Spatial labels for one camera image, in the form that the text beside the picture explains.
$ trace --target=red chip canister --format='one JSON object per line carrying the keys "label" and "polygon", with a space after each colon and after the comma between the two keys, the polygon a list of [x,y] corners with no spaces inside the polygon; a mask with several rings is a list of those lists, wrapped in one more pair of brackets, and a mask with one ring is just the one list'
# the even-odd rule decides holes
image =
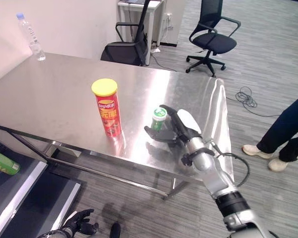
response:
{"label": "red chip canister", "polygon": [[117,83],[110,78],[95,81],[91,89],[96,96],[100,117],[106,135],[115,137],[121,133]]}

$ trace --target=bottle cap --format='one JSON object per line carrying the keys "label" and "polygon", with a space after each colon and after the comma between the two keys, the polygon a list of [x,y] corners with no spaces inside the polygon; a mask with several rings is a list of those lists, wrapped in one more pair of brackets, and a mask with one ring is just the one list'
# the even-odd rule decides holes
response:
{"label": "bottle cap", "polygon": [[107,97],[117,92],[117,83],[110,78],[102,78],[95,81],[91,89],[96,96]]}
{"label": "bottle cap", "polygon": [[152,119],[155,121],[164,121],[167,117],[167,111],[164,108],[158,107],[154,110]]}
{"label": "bottle cap", "polygon": [[24,19],[24,15],[23,15],[23,13],[22,13],[22,12],[20,12],[20,13],[17,13],[17,14],[16,14],[16,17],[17,17],[19,20],[22,20],[22,19]]}

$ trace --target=green bottle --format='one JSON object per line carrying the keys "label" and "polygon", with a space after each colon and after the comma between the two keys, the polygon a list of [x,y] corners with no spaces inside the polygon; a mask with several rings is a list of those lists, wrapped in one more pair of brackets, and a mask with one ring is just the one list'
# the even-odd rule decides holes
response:
{"label": "green bottle", "polygon": [[20,165],[0,153],[0,171],[14,175],[20,170]]}
{"label": "green bottle", "polygon": [[167,117],[167,110],[161,107],[158,107],[154,110],[152,115],[152,124],[151,128],[154,130],[161,130],[161,126]]}

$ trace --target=white desk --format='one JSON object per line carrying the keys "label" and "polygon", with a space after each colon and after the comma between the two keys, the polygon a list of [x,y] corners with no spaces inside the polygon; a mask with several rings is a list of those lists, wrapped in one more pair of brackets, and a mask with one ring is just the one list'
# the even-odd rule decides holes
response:
{"label": "white desk", "polygon": [[[124,1],[119,1],[118,6],[120,9],[120,17],[121,21],[125,22],[125,11],[143,11],[144,5],[141,4],[130,4],[128,6],[128,3],[125,3]],[[163,25],[163,19],[164,19],[164,9],[165,9],[165,0],[162,1],[150,1],[149,6],[147,9],[147,14],[149,14],[149,23],[148,23],[148,53],[146,56],[146,65],[149,65],[150,62],[150,50],[151,50],[151,41],[152,41],[152,31],[153,31],[153,21],[154,21],[154,13],[158,9],[158,7],[162,7],[161,11],[161,17],[160,17],[160,23],[159,23],[159,34],[157,39],[157,46],[160,46],[160,39],[161,39],[161,33],[162,33],[162,25]],[[126,30],[122,30],[123,37],[126,38]]]}

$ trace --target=plastic water bottle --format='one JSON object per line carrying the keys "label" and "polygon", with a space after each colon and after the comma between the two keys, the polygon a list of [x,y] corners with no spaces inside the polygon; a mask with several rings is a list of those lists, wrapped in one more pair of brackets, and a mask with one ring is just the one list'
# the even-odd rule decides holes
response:
{"label": "plastic water bottle", "polygon": [[19,20],[19,27],[23,33],[23,36],[29,43],[29,47],[33,54],[36,56],[37,60],[45,60],[45,54],[41,48],[41,45],[36,38],[31,24],[25,20],[23,13],[18,13],[16,17]]}

